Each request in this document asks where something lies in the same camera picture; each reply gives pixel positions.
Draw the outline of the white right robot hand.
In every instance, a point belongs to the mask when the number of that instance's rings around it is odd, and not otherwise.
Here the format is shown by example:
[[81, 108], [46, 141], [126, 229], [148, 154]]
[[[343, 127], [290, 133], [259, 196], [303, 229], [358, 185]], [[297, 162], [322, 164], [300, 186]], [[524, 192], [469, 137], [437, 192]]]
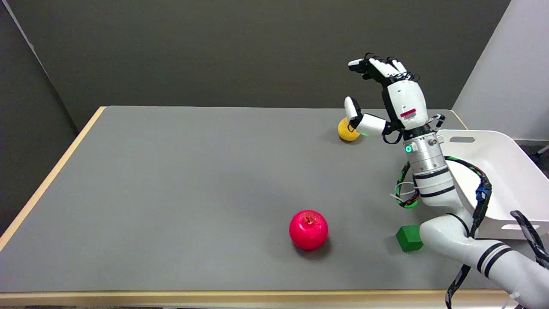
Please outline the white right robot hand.
[[344, 100], [345, 121], [341, 122], [340, 133], [363, 136], [380, 136], [389, 143], [387, 136], [398, 132], [396, 144], [401, 139], [437, 132], [446, 120], [443, 114], [428, 115], [427, 102], [418, 84], [420, 76], [410, 72], [395, 57], [381, 58], [371, 52], [363, 58], [349, 61], [351, 72], [364, 80], [373, 80], [382, 86], [382, 100], [389, 119], [386, 120], [362, 111], [357, 100], [347, 96]]

